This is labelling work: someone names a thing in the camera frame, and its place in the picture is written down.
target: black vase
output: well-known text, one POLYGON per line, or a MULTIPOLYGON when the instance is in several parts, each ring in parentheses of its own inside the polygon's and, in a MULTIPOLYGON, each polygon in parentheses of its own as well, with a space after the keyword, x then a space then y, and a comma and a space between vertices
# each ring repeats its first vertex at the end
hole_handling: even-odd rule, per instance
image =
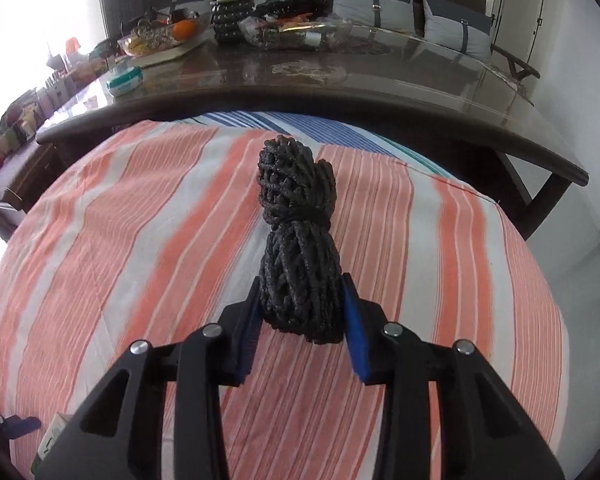
POLYGON ((218 44, 240 43, 244 36, 239 23, 253 10, 253 0, 214 2, 211 25, 218 44))

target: dining table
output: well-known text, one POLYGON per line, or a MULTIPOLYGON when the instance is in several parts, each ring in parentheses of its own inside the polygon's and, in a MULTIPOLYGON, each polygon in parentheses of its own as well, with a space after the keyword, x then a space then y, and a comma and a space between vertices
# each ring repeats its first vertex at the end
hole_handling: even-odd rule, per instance
POLYGON ((467 147, 497 155, 515 183, 504 198, 515 195, 518 204, 504 209, 525 239, 571 184, 588 183, 587 171, 523 84, 493 65, 416 36, 360 26, 328 52, 219 46, 206 34, 187 55, 142 68, 142 85, 113 97, 107 82, 137 63, 123 61, 49 118, 37 142, 53 144, 68 167, 141 120, 232 110, 310 114, 366 128, 451 171, 467 147), (534 197, 509 156, 548 171, 534 197))

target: window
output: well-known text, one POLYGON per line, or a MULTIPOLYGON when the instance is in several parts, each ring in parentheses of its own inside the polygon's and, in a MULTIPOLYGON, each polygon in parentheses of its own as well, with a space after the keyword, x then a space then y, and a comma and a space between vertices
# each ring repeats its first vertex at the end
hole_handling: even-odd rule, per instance
POLYGON ((86 0, 0 0, 0 118, 20 95, 45 85, 50 56, 75 36, 89 52, 86 0))

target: bed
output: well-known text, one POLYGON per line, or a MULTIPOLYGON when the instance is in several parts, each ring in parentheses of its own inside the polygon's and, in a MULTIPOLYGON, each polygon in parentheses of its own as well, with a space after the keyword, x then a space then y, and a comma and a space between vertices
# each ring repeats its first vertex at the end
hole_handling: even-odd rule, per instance
MULTIPOLYGON (((360 296, 424 340, 475 341, 557 449, 568 335, 500 207, 360 128, 232 112, 120 131, 72 165, 11 238, 0 264, 0 410, 43 423, 12 444, 23 474, 54 414, 72 413, 131 342, 182 340, 246 297, 269 231, 256 161, 277 134, 333 165, 331 234, 360 296)), ((223 390, 221 405, 231 478, 371 478, 382 389, 362 387, 344 345, 265 325, 247 383, 223 390)), ((431 423, 437 478, 435 410, 431 423)), ((172 436, 173 391, 165 479, 172 436)))

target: fruit bowl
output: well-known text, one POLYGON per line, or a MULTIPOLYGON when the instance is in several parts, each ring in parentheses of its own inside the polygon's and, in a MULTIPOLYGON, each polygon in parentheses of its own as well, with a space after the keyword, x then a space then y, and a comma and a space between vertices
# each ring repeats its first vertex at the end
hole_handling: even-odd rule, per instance
POLYGON ((189 19, 170 25, 140 20, 131 34, 118 40, 118 44, 128 56, 150 56, 194 41, 208 29, 210 23, 210 12, 196 13, 189 19))

